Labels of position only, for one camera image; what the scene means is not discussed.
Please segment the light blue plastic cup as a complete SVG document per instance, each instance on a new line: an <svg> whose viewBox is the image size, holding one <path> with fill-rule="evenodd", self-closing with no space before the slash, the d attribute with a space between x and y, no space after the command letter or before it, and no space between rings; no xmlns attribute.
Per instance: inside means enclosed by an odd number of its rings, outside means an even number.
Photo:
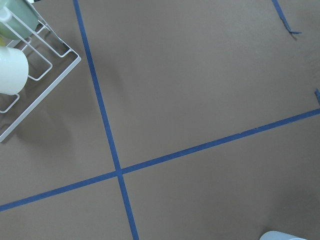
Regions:
<svg viewBox="0 0 320 240"><path fill-rule="evenodd" d="M268 231L264 233L259 240L306 240L292 234L280 232L280 231Z"/></svg>

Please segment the white cup in rack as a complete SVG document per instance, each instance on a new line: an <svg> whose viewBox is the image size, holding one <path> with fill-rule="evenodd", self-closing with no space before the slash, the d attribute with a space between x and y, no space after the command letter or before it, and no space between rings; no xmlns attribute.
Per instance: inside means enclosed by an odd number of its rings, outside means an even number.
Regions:
<svg viewBox="0 0 320 240"><path fill-rule="evenodd" d="M0 47L0 93L18 94L26 85L29 74L25 54L16 48Z"/></svg>

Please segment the green cup in rack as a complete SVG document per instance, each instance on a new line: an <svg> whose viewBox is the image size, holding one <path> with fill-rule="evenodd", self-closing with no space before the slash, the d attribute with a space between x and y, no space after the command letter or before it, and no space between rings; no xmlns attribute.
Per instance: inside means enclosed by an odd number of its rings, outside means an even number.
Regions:
<svg viewBox="0 0 320 240"><path fill-rule="evenodd" d="M2 9L6 7L16 17L18 17L24 24L26 24L33 31L36 30L39 22L38 16L34 10L24 0L1 0L0 1L0 18L4 17ZM7 24L20 35L23 39L28 38L33 33L27 29L21 22L19 22L14 16L10 18ZM0 35L10 39L18 40L19 37L14 34L7 26L0 22Z"/></svg>

